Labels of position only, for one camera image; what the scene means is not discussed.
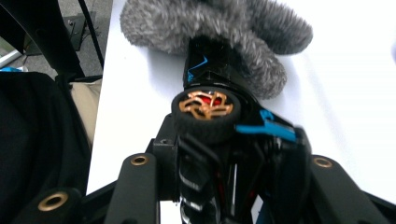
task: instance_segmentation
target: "gold wheel hub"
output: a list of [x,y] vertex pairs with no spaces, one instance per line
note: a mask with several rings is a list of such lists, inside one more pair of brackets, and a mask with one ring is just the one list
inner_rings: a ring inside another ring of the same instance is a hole
[[193,91],[188,94],[188,99],[179,103],[180,110],[185,113],[192,113],[196,119],[210,120],[216,117],[223,117],[233,111],[233,104],[227,104],[227,95],[213,91],[211,93],[203,91]]

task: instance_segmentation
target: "gray fur windscreen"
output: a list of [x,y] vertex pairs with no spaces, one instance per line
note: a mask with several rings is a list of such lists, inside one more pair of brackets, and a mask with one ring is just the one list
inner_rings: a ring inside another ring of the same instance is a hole
[[285,5],[267,0],[128,0],[120,16],[131,44],[180,54],[205,35],[229,41],[243,59],[240,75],[260,99],[281,93],[287,76],[275,54],[294,54],[312,28]]

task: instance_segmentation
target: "white table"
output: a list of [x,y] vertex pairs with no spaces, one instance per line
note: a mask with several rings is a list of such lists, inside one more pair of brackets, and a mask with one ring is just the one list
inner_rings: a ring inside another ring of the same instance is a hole
[[[130,45],[120,31],[124,2],[113,2],[89,193],[146,150],[182,91],[185,58]],[[262,104],[302,125],[313,152],[338,161],[363,190],[396,203],[396,2],[287,2],[315,37],[303,53],[280,57],[289,81]],[[162,214],[163,223],[179,220],[172,203]]]

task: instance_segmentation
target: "floor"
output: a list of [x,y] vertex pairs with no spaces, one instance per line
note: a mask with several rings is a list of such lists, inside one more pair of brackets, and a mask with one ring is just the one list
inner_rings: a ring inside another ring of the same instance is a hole
[[[108,36],[108,29],[110,24],[112,0],[86,0],[85,1],[88,10],[94,18],[92,18],[93,27],[96,30],[96,36],[98,38],[99,47],[102,51],[104,58],[106,58],[106,43]],[[77,16],[78,13],[82,13],[77,0],[59,0],[59,7],[61,9],[63,17]],[[77,51],[80,65],[84,71],[85,76],[96,76],[102,75],[103,69],[99,63],[96,55],[96,51],[90,37],[88,27],[85,28],[82,38],[80,51]],[[19,59],[10,63],[8,66],[21,67],[25,66],[28,71],[36,71],[56,77],[57,74],[53,70],[46,59],[42,55],[38,56],[21,56]]]

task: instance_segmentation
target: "black tire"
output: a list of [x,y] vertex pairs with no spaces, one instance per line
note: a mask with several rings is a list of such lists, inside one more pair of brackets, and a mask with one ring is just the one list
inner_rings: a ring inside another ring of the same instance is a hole
[[[188,94],[194,91],[202,91],[211,93],[214,91],[221,92],[227,96],[226,104],[232,104],[232,111],[224,116],[213,119],[197,119],[192,113],[183,112],[179,107],[179,103],[188,99]],[[215,144],[229,139],[235,133],[235,123],[241,115],[241,105],[229,91],[214,87],[198,87],[183,91],[177,95],[172,102],[172,115],[174,118],[174,126],[179,135],[189,133],[200,141],[208,144]]]

